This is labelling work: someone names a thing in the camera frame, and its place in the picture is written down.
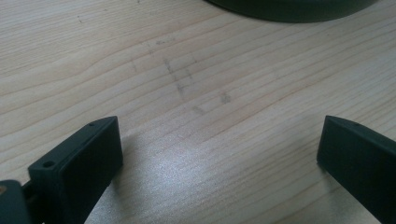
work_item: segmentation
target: wooden table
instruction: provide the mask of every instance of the wooden table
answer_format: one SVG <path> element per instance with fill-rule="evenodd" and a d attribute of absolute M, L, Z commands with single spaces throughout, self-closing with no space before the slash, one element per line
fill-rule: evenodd
<path fill-rule="evenodd" d="M 118 116 L 87 223 L 377 223 L 316 163 L 325 115 L 396 139 L 396 3 L 286 24 L 199 0 L 0 2 L 0 177 Z"/>

